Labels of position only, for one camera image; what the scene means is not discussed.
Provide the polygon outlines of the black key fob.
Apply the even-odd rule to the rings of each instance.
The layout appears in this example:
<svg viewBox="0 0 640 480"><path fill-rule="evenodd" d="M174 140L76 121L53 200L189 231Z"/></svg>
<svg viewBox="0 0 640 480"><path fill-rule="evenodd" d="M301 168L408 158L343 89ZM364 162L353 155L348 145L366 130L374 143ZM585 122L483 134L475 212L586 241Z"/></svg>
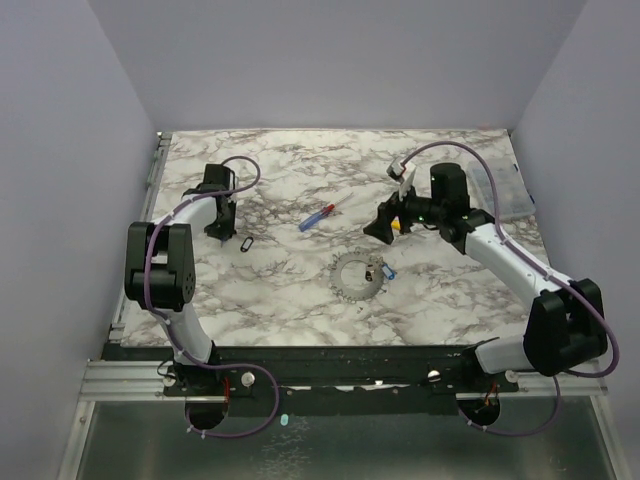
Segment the black key fob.
<svg viewBox="0 0 640 480"><path fill-rule="evenodd" d="M240 251L242 253L247 253L254 244L254 238L252 236L247 236L240 245Z"/></svg>

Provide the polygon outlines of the silver key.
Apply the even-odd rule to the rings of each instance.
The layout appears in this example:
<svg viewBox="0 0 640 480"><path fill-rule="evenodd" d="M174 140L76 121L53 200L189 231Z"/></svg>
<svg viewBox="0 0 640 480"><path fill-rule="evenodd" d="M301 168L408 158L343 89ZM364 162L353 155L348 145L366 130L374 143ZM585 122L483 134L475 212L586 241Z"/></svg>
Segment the silver key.
<svg viewBox="0 0 640 480"><path fill-rule="evenodd" d="M381 266L378 263L368 263L365 268L365 280L367 282L374 282L381 274Z"/></svg>

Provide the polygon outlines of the round metal keyring disc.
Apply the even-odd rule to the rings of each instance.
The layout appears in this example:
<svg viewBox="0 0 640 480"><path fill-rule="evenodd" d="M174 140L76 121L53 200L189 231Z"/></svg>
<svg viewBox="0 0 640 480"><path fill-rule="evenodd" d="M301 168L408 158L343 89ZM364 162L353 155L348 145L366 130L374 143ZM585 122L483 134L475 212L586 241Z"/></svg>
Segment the round metal keyring disc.
<svg viewBox="0 0 640 480"><path fill-rule="evenodd" d="M384 263L379 256L354 251L335 255L329 266L329 286L331 291L350 302L366 301L375 297L382 289L385 276L382 271L374 282L365 280L368 263Z"/></svg>

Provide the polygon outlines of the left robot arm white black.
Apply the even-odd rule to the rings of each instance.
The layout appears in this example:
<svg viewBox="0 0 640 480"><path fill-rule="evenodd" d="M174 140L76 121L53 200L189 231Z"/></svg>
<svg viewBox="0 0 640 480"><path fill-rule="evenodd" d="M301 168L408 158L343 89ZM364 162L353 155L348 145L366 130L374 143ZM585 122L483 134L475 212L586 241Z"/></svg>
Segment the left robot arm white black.
<svg viewBox="0 0 640 480"><path fill-rule="evenodd" d="M204 233L226 242L235 234L236 175L224 165L205 166L203 180L184 192L185 207L127 232L126 297L161 325L177 364L189 366L186 382L206 395L220 385L216 346L192 304L196 289L193 237Z"/></svg>

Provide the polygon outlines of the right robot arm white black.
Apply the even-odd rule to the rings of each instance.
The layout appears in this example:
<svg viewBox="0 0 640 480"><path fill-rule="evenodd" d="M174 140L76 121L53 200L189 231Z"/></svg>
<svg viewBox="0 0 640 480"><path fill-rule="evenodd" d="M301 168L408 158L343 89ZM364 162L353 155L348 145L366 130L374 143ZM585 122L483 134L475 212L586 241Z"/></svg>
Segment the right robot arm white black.
<svg viewBox="0 0 640 480"><path fill-rule="evenodd" d="M466 175L454 163L430 170L431 194L420 197L406 179L388 200L377 207L376 218L363 231L385 243L394 240L392 222L408 234L415 224L436 229L458 252L489 269L529 310L521 336L479 343L470 360L459 367L461 383L481 391L497 373L535 371L551 377L606 353L599 287L585 279L574 281L522 250L494 218L470 205Z"/></svg>

